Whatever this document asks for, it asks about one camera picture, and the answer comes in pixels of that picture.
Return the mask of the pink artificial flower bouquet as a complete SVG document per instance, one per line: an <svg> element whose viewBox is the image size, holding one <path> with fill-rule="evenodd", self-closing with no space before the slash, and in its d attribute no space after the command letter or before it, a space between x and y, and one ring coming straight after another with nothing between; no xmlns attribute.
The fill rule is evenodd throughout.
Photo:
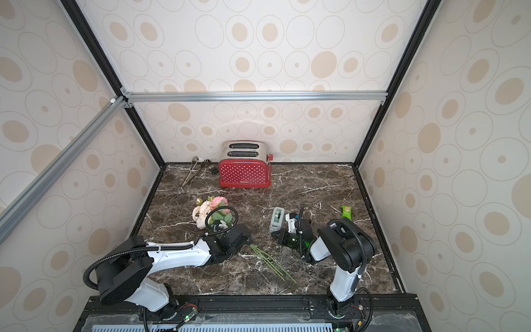
<svg viewBox="0 0 531 332"><path fill-rule="evenodd" d="M192 210L192 219L199 229L206 229L210 233L229 230L239 220L238 212L229 209L228 200L223 196L210 196L205 201L196 199L196 207ZM290 273L270 254L251 244L253 253L281 280L296 283Z"/></svg>

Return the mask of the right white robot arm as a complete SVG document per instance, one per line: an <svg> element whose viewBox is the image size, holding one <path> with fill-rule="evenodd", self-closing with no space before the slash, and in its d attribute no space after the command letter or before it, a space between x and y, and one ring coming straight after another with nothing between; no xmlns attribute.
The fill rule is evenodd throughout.
<svg viewBox="0 0 531 332"><path fill-rule="evenodd" d="M301 217L290 220L286 227L281 221L272 221L269 231L278 244L298 252L305 263L333 258L336 271L329 293L338 304L355 295L363 272L377 253L373 239L347 217L329 221L316 235L311 221Z"/></svg>

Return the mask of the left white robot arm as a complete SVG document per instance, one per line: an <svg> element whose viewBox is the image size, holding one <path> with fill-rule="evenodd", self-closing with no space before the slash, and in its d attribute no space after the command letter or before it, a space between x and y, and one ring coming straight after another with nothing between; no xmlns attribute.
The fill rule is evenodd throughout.
<svg viewBox="0 0 531 332"><path fill-rule="evenodd" d="M149 279L150 275L179 267L221 264L252 242L251 232L244 225L187 243L152 243L136 235L92 263L84 271L83 282L99 292L103 305L129 302L161 320L171 320L184 306L170 286Z"/></svg>

